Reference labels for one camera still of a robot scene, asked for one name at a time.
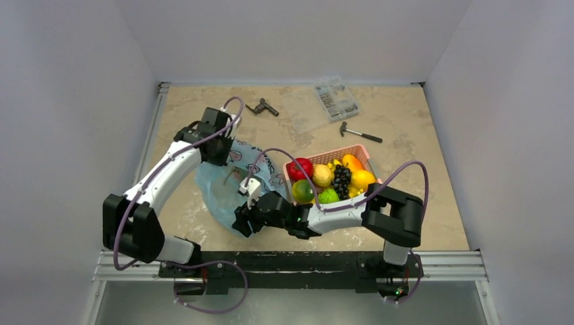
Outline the yellow lemon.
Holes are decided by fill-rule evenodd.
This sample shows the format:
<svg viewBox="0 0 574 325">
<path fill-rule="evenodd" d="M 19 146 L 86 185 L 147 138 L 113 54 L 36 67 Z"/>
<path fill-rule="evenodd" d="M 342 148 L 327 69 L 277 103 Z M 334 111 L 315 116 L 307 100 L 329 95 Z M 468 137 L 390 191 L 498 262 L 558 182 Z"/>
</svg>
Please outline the yellow lemon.
<svg viewBox="0 0 574 325">
<path fill-rule="evenodd" d="M 367 170 L 355 170 L 351 174 L 351 185 L 358 190 L 366 192 L 372 183 L 376 183 L 375 176 Z"/>
</svg>

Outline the dark green round fruit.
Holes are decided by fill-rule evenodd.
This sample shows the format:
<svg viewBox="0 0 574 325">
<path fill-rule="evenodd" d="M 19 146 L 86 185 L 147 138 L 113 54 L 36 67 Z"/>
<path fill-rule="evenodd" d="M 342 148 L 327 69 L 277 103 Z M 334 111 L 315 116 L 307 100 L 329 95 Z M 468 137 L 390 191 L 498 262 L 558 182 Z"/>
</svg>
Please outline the dark green round fruit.
<svg viewBox="0 0 574 325">
<path fill-rule="evenodd" d="M 307 204 L 314 200 L 313 189 L 306 179 L 300 179 L 293 183 L 291 194 L 293 200 L 299 204 Z"/>
</svg>

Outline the light blue plastic bag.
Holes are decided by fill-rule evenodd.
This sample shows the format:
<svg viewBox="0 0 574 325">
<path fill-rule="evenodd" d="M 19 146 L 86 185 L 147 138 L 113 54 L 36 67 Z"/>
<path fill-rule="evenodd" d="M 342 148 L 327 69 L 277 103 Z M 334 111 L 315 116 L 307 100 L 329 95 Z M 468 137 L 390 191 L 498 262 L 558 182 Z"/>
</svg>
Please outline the light blue plastic bag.
<svg viewBox="0 0 574 325">
<path fill-rule="evenodd" d="M 240 184 L 253 170 L 252 178 L 261 183 L 261 192 L 279 192 L 286 196 L 285 179 L 268 154 L 258 157 L 262 149 L 236 139 L 229 151 L 227 164 L 222 167 L 204 162 L 197 167 L 195 182 L 202 192 L 203 201 L 214 219 L 231 233 L 241 236 L 232 228 L 236 220 L 235 209 L 246 202 L 238 193 Z"/>
</svg>

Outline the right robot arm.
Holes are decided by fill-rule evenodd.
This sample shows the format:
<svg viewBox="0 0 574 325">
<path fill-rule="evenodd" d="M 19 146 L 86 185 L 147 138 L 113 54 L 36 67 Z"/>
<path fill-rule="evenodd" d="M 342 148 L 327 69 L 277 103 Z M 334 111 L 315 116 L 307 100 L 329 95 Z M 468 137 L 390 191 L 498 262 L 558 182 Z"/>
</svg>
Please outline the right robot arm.
<svg viewBox="0 0 574 325">
<path fill-rule="evenodd" d="M 413 248 L 421 245 L 426 200 L 381 183 L 365 194 L 326 204 L 294 204 L 268 192 L 235 210 L 232 228 L 249 237 L 264 227 L 280 228 L 308 240 L 334 230 L 363 227 L 384 239 L 380 266 L 395 276 L 404 270 Z"/>
</svg>

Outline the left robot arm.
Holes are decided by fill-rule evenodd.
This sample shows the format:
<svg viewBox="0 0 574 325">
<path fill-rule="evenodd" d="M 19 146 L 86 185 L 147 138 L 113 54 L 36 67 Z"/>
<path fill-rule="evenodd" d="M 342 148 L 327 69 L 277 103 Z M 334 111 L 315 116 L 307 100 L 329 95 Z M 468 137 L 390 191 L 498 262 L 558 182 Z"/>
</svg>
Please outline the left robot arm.
<svg viewBox="0 0 574 325">
<path fill-rule="evenodd" d="M 167 236 L 158 215 L 171 194 L 202 163 L 225 166 L 241 118 L 225 108 L 206 108 L 202 119 L 178 131 L 166 154 L 152 170 L 122 195 L 103 203 L 102 241 L 115 255 L 135 261 L 175 263 L 186 277 L 202 267 L 200 245 Z"/>
</svg>

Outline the red apple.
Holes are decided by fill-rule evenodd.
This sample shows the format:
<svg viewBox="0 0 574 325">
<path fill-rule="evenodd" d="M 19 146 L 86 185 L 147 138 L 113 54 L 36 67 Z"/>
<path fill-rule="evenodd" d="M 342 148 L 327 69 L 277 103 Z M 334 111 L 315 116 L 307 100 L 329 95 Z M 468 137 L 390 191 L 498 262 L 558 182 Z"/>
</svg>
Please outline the red apple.
<svg viewBox="0 0 574 325">
<path fill-rule="evenodd" d="M 311 179 L 313 176 L 313 163 L 307 158 L 296 158 L 296 161 L 289 162 L 286 165 L 286 172 L 290 180 L 296 182 L 306 179 L 306 176 Z"/>
</svg>

